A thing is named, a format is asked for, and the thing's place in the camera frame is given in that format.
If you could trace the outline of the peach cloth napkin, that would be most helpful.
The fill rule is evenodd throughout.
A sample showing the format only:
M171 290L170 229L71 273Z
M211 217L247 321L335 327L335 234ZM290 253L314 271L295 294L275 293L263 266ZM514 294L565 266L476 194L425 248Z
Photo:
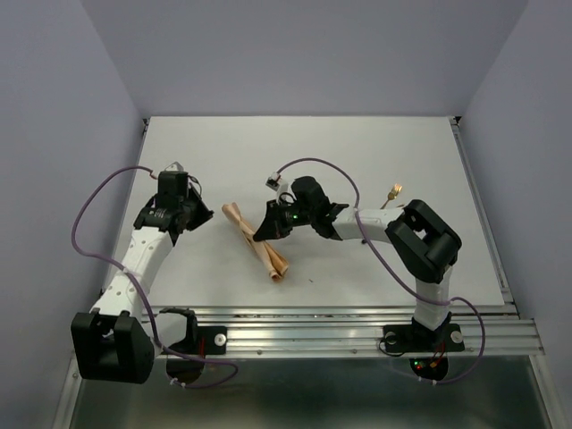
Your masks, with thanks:
M254 241L256 231L243 216L236 203L224 204L222 211L225 217L238 228L243 239L265 267L270 279L273 282L281 282L290 267L288 260L267 241Z

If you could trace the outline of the gold fork black handle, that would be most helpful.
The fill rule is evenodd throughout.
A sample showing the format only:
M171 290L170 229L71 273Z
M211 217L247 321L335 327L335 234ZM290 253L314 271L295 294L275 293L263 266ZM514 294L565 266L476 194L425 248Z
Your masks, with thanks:
M388 192L386 200L382 204L381 209L385 209L390 202L392 202L398 197L401 191L402 191L402 186L398 183L395 183Z

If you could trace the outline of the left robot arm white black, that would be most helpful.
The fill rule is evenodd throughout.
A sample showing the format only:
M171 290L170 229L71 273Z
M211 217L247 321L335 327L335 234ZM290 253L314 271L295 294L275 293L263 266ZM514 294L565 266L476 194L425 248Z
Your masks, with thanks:
M166 348L188 352L200 343L194 311L165 307L155 313L148 295L178 238L213 212L180 164L151 176L157 191L139 211L122 261L104 259L115 275L93 307L71 322L80 375L88 380L144 383Z

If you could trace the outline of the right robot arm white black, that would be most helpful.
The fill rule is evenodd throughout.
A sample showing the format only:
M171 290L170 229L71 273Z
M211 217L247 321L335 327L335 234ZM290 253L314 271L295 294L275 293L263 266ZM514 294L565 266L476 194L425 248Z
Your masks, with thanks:
M442 325L449 316L450 270L458 260L462 241L431 207L419 199L392 209L358 209L334 203L311 176L288 183L275 173L266 186L276 197L266 202L265 218L253 241L280 240L293 228L308 225L327 240L391 244L416 280L412 341L430 349L442 340Z

